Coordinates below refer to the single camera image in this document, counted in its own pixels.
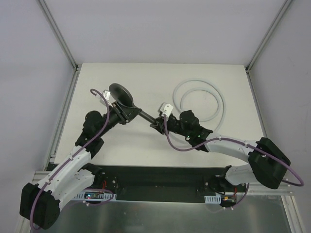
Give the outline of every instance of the white panel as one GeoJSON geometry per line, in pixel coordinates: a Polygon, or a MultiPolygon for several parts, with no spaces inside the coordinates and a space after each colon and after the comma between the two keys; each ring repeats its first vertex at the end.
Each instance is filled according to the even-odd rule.
{"type": "Polygon", "coordinates": [[[244,64],[284,0],[48,0],[78,63],[244,64]]]}
{"type": "MultiPolygon", "coordinates": [[[[259,140],[262,137],[254,100],[242,65],[84,63],[55,162],[62,162],[71,151],[82,132],[85,115],[89,111],[97,110],[102,114],[106,112],[105,107],[90,93],[91,88],[103,91],[112,83],[124,85],[131,92],[136,106],[157,117],[157,110],[163,102],[172,103],[174,87],[182,80],[191,77],[213,82],[222,91],[227,103],[227,112],[219,133],[241,139],[259,140]]],[[[207,84],[198,82],[185,84],[177,92],[177,99],[181,98],[185,90],[195,86],[210,88],[207,84]]],[[[185,99],[185,109],[192,109],[199,118],[212,115],[216,108],[216,101],[209,93],[197,91],[185,99]]],[[[175,109],[173,114],[179,117],[175,109]]],[[[202,126],[213,130],[220,117],[221,114],[214,120],[202,123],[202,126]]],[[[182,167],[225,167],[245,164],[239,159],[219,153],[175,151],[168,144],[166,137],[149,127],[149,124],[138,116],[127,125],[115,126],[102,137],[105,144],[92,159],[92,163],[182,167]]]]}
{"type": "Polygon", "coordinates": [[[297,202],[311,228],[311,1],[295,1],[251,77],[268,135],[306,182],[297,202]]]}
{"type": "Polygon", "coordinates": [[[42,169],[72,70],[36,1],[1,1],[0,31],[0,232],[12,233],[21,190],[42,169]]]}

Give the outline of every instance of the white table surface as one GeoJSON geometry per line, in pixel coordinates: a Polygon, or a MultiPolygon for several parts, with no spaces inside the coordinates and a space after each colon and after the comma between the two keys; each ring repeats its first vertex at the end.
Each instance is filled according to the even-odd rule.
{"type": "MultiPolygon", "coordinates": [[[[137,107],[157,117],[161,103],[173,104],[174,88],[189,78],[209,80],[222,91],[227,103],[227,113],[219,133],[240,139],[259,140],[263,136],[242,65],[84,63],[61,135],[55,163],[62,162],[71,151],[82,132],[85,115],[89,111],[106,113],[106,107],[90,93],[91,88],[103,91],[108,89],[110,84],[119,83],[130,91],[137,107]]],[[[180,99],[188,89],[199,86],[210,87],[199,82],[185,84],[178,91],[177,98],[180,99]]],[[[212,115],[216,106],[214,97],[202,91],[189,94],[184,105],[186,110],[192,109],[199,118],[212,115]]],[[[176,109],[173,113],[179,116],[176,109]]],[[[201,125],[214,130],[220,117],[221,114],[201,125]]],[[[164,135],[150,128],[149,122],[139,116],[127,125],[115,126],[102,138],[104,145],[92,160],[96,165],[224,167],[244,164],[241,160],[219,153],[197,150],[175,151],[164,135]]],[[[174,140],[173,142],[177,146],[181,145],[174,140]]]]}

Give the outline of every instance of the white wall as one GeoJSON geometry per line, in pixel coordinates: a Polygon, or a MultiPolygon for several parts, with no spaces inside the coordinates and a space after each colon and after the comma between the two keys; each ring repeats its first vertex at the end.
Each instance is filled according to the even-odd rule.
{"type": "Polygon", "coordinates": [[[0,32],[0,232],[12,233],[73,72],[36,1],[1,1],[0,32]]]}
{"type": "Polygon", "coordinates": [[[247,65],[284,0],[47,0],[82,62],[247,65]]]}
{"type": "Polygon", "coordinates": [[[294,1],[251,78],[270,136],[306,182],[296,198],[307,232],[311,222],[311,1],[294,1]]]}

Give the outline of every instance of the metal floor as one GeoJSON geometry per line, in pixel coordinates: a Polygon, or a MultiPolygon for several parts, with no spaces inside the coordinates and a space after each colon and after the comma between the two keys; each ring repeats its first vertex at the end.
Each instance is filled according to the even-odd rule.
{"type": "Polygon", "coordinates": [[[116,201],[70,202],[40,233],[290,233],[280,196],[247,196],[236,209],[219,205],[116,201]]]}

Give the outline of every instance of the wire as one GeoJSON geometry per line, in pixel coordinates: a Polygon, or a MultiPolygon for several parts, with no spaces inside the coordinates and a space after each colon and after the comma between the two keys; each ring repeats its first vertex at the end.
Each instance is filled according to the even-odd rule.
{"type": "Polygon", "coordinates": [[[218,193],[218,194],[220,194],[220,195],[225,195],[225,192],[219,192],[219,191],[216,191],[216,189],[214,189],[212,186],[210,186],[209,185],[209,188],[213,191],[213,192],[215,192],[215,193],[218,193]]]}
{"type": "MultiPolygon", "coordinates": [[[[73,155],[72,155],[72,158],[74,158],[75,156],[77,156],[85,147],[87,147],[91,142],[93,142],[96,138],[98,138],[101,133],[104,131],[104,129],[106,128],[108,122],[109,122],[109,116],[110,116],[110,111],[109,111],[109,105],[108,105],[108,102],[107,100],[104,98],[104,96],[98,91],[98,90],[95,90],[95,89],[90,89],[90,92],[96,96],[96,94],[98,94],[105,102],[105,105],[107,107],[107,115],[106,115],[106,121],[104,123],[104,126],[102,127],[101,130],[98,131],[98,133],[92,137],[87,143],[84,144],[84,146],[82,146],[80,149],[77,150],[77,152],[75,152],[73,155]]],[[[63,169],[63,167],[65,167],[69,162],[71,161],[71,159],[67,159],[57,170],[55,173],[53,173],[51,175],[51,177],[49,178],[49,182],[51,182],[51,180],[53,180],[53,178],[63,169]]],[[[38,202],[38,199],[40,197],[40,195],[42,194],[43,190],[48,186],[49,182],[46,182],[42,188],[39,190],[37,196],[35,197],[35,200],[33,202],[33,205],[31,207],[31,211],[30,211],[30,227],[31,229],[34,231],[34,230],[39,230],[41,229],[40,227],[39,228],[35,228],[34,226],[34,212],[35,212],[35,206],[38,202]]]]}
{"type": "Polygon", "coordinates": [[[187,149],[180,149],[180,148],[177,148],[173,145],[173,143],[171,142],[170,140],[170,137],[169,137],[169,132],[168,132],[168,129],[167,129],[167,122],[166,122],[166,115],[164,115],[164,129],[165,129],[165,135],[166,135],[166,138],[170,144],[171,147],[173,147],[175,150],[177,151],[190,151],[190,150],[194,150],[206,143],[209,143],[209,142],[212,142],[212,141],[217,141],[217,140],[224,140],[224,141],[229,141],[229,142],[234,142],[234,143],[237,143],[237,144],[240,144],[242,146],[245,146],[245,147],[250,147],[252,148],[253,150],[256,150],[258,151],[259,153],[261,153],[262,155],[266,155],[267,157],[269,157],[270,159],[273,159],[274,161],[278,162],[279,164],[281,164],[282,166],[284,166],[287,170],[289,170],[297,179],[300,183],[293,183],[293,182],[290,182],[290,181],[286,181],[286,180],[282,180],[282,182],[284,183],[288,183],[288,184],[291,184],[291,185],[294,185],[294,186],[298,186],[298,187],[302,187],[305,185],[304,181],[302,180],[302,178],[298,175],[297,172],[295,172],[291,167],[289,167],[285,162],[283,162],[282,160],[274,157],[273,155],[269,154],[268,152],[265,152],[257,147],[254,147],[250,144],[245,144],[244,142],[241,142],[239,140],[235,140],[235,139],[232,139],[232,138],[226,138],[226,137],[216,137],[216,138],[212,138],[212,139],[209,139],[209,140],[206,140],[194,147],[191,147],[191,148],[187,148],[187,149]]]}
{"type": "Polygon", "coordinates": [[[109,201],[111,201],[113,199],[113,197],[114,197],[114,193],[113,192],[111,192],[110,190],[107,190],[107,189],[101,189],[101,191],[111,194],[111,197],[108,200],[101,201],[101,203],[98,203],[98,204],[93,204],[93,203],[88,202],[87,206],[104,205],[104,204],[106,204],[107,202],[109,202],[109,201]]]}
{"type": "Polygon", "coordinates": [[[224,122],[224,119],[225,119],[225,114],[226,114],[226,103],[225,103],[225,97],[223,96],[221,90],[215,85],[213,84],[212,82],[210,81],[207,81],[207,80],[204,80],[204,79],[187,79],[187,80],[184,80],[182,81],[181,83],[179,83],[174,91],[173,91],[173,103],[175,105],[175,108],[181,113],[184,111],[183,109],[183,106],[184,106],[184,100],[186,98],[186,96],[188,94],[190,94],[191,92],[194,92],[194,91],[205,91],[205,92],[208,92],[210,93],[217,101],[217,110],[215,111],[215,113],[207,118],[203,118],[203,119],[199,119],[200,122],[207,122],[207,121],[210,121],[210,120],[213,120],[220,112],[220,102],[223,103],[223,113],[222,113],[222,117],[220,119],[220,122],[218,123],[216,129],[214,130],[214,132],[218,131],[221,127],[221,125],[223,124],[224,122]],[[218,97],[218,95],[213,92],[212,90],[208,89],[208,88],[203,88],[203,87],[198,87],[198,88],[193,88],[193,89],[190,89],[188,90],[185,94],[183,94],[183,96],[181,97],[181,100],[180,100],[180,104],[177,103],[177,100],[176,100],[176,94],[177,94],[177,91],[178,89],[180,88],[181,85],[185,84],[185,83],[189,83],[189,82],[194,82],[194,81],[198,81],[198,82],[202,82],[202,83],[206,83],[210,86],[212,86],[216,92],[218,93],[218,95],[220,96],[220,98],[218,97]]]}
{"type": "Polygon", "coordinates": [[[246,197],[246,195],[248,193],[248,190],[249,190],[249,183],[247,184],[247,187],[246,187],[246,190],[245,190],[243,197],[240,200],[238,200],[237,203],[233,207],[236,207],[239,203],[242,202],[242,200],[244,200],[244,198],[246,197]]]}
{"type": "Polygon", "coordinates": [[[235,201],[237,201],[237,192],[238,192],[238,189],[235,187],[234,188],[234,194],[233,194],[235,201]]]}

